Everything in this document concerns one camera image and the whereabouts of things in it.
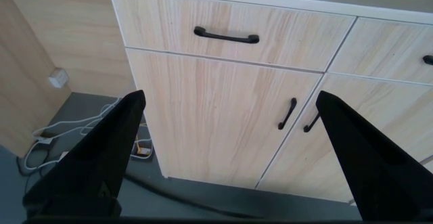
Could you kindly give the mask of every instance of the wooden cabinet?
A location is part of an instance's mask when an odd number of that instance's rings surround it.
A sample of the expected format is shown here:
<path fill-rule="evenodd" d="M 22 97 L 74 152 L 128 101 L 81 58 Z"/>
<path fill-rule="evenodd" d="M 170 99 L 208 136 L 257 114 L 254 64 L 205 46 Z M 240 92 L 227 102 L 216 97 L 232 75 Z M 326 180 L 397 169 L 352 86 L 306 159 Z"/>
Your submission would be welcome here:
<path fill-rule="evenodd" d="M 345 40 L 331 72 L 433 83 L 433 26 L 359 18 Z"/>
<path fill-rule="evenodd" d="M 127 49 L 162 174 L 254 188 L 320 74 Z M 297 105 L 278 129 L 292 98 Z"/>
<path fill-rule="evenodd" d="M 414 159 L 432 155 L 433 87 L 326 74 L 258 189 L 342 202 L 352 199 L 321 120 L 308 133 L 303 131 L 317 115 L 320 90 L 343 99 Z"/>
<path fill-rule="evenodd" d="M 213 0 L 113 0 L 127 47 L 324 71 L 355 17 Z M 258 35 L 257 44 L 209 39 Z"/>

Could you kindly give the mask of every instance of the wooden panel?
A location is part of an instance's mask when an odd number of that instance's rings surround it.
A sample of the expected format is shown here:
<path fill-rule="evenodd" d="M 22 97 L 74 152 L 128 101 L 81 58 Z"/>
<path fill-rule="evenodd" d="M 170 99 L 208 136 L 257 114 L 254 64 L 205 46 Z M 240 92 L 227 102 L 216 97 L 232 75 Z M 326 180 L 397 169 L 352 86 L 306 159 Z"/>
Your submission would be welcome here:
<path fill-rule="evenodd" d="M 330 70 L 433 83 L 433 26 L 359 18 Z"/>
<path fill-rule="evenodd" d="M 320 74 L 127 49 L 162 174 L 254 188 Z M 290 100 L 298 105 L 283 130 Z"/>
<path fill-rule="evenodd" d="M 0 64 L 0 144 L 23 156 L 70 89 L 49 84 L 55 67 L 12 0 L 0 0 Z"/>
<path fill-rule="evenodd" d="M 325 70 L 354 17 L 211 0 L 113 0 L 127 47 Z M 258 44 L 196 36 L 195 26 Z"/>
<path fill-rule="evenodd" d="M 343 99 L 414 159 L 433 153 L 433 87 L 327 74 L 265 173 L 258 189 L 348 202 L 352 194 L 317 114 L 320 90 Z"/>
<path fill-rule="evenodd" d="M 111 0 L 14 0 L 71 90 L 119 96 L 132 75 Z"/>

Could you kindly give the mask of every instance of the cabinet door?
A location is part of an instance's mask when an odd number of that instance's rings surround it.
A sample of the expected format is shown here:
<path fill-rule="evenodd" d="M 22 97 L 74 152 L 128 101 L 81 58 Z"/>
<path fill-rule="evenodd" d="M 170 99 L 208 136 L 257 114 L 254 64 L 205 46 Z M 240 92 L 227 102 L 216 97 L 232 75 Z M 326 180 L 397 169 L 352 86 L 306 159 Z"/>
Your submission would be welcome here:
<path fill-rule="evenodd" d="M 359 18 L 333 61 L 332 72 L 433 83 L 433 26 Z"/>
<path fill-rule="evenodd" d="M 127 49 L 162 174 L 254 188 L 320 75 Z M 282 130 L 277 128 L 297 105 Z"/>
<path fill-rule="evenodd" d="M 353 16 L 216 0 L 113 0 L 127 47 L 324 71 Z M 195 27 L 241 43 L 195 35 Z"/>
<path fill-rule="evenodd" d="M 308 133 L 303 131 L 317 115 L 315 101 L 321 90 L 343 99 L 414 159 L 432 155 L 433 87 L 326 74 L 258 189 L 342 202 L 352 199 L 321 120 Z"/>

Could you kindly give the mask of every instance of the cabinet door handle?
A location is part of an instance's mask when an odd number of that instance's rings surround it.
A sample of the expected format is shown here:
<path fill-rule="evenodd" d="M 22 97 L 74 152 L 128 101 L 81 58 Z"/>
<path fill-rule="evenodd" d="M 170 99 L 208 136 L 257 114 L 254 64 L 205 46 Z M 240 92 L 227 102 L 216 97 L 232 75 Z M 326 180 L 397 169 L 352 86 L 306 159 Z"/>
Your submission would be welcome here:
<path fill-rule="evenodd" d="M 314 118 L 313 122 L 310 125 L 305 125 L 304 133 L 308 133 L 313 128 L 314 124 L 316 124 L 319 117 L 320 117 L 320 115 L 319 115 L 319 113 L 317 113 L 317 116 Z"/>
<path fill-rule="evenodd" d="M 422 58 L 424 62 L 428 65 L 433 65 L 433 55 L 426 55 Z"/>
<path fill-rule="evenodd" d="M 278 124 L 278 129 L 279 129 L 279 130 L 283 130 L 283 129 L 284 129 L 284 126 L 286 125 L 286 122 L 287 122 L 287 120 L 289 119 L 290 115 L 292 114 L 293 110 L 295 110 L 295 107 L 296 107 L 296 104 L 297 104 L 297 103 L 298 103 L 298 101 L 296 100 L 296 98 L 292 98 L 292 99 L 290 100 L 290 109 L 289 109 L 289 112 L 287 113 L 287 116 L 286 116 L 286 118 L 284 119 L 284 121 L 283 121 L 283 122 L 280 122 L 280 123 Z"/>
<path fill-rule="evenodd" d="M 222 39 L 225 41 L 235 41 L 235 42 L 247 43 L 247 44 L 257 44 L 260 41 L 258 35 L 248 35 L 248 38 L 226 37 L 224 35 L 210 34 L 206 32 L 205 28 L 199 26 L 196 26 L 194 28 L 194 34 L 198 35 L 199 37 L 206 37 L 211 39 Z"/>

